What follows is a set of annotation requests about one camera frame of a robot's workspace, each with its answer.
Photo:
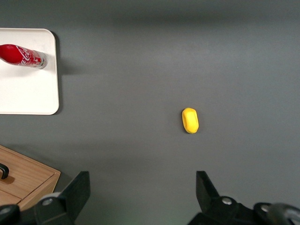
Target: wooden drawer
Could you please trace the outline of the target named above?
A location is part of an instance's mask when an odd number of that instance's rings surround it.
[[[60,172],[31,158],[0,146],[0,163],[9,168],[0,180],[0,205],[18,204],[25,210],[53,192]]]

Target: coca-cola bottle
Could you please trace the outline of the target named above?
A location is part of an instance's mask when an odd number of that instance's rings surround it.
[[[0,59],[9,64],[23,67],[43,69],[47,65],[45,53],[11,44],[0,45]]]

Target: gray table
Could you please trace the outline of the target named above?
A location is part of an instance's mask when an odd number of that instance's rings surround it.
[[[300,206],[299,1],[2,1],[56,35],[60,109],[0,115],[0,144],[90,171],[79,225],[185,225],[195,172],[248,207]],[[181,111],[197,110],[187,134]]]

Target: yellow sponge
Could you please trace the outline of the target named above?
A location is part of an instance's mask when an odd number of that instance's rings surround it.
[[[195,109],[186,108],[182,111],[182,121],[185,130],[190,133],[194,134],[197,132],[199,128],[199,122],[197,117],[197,112]]]

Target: white tray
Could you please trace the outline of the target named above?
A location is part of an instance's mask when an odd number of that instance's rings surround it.
[[[0,60],[0,114],[54,114],[59,108],[54,35],[45,29],[0,28],[3,44],[44,52],[48,64],[36,69]]]

